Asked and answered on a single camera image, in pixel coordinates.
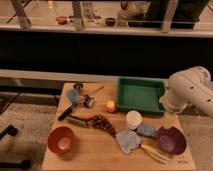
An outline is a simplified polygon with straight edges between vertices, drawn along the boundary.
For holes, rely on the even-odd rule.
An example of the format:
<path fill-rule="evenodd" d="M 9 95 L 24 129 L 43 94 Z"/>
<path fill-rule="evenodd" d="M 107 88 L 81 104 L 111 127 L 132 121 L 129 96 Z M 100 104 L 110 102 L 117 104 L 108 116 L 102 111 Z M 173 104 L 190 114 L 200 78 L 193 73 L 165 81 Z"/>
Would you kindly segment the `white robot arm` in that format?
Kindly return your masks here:
<path fill-rule="evenodd" d="M 177 115 L 185 110 L 188 103 L 213 118 L 213 90 L 209 88 L 210 82 L 210 72 L 201 66 L 172 74 L 167 81 L 168 89 L 159 99 L 165 109 L 163 127 L 171 128 Z"/>

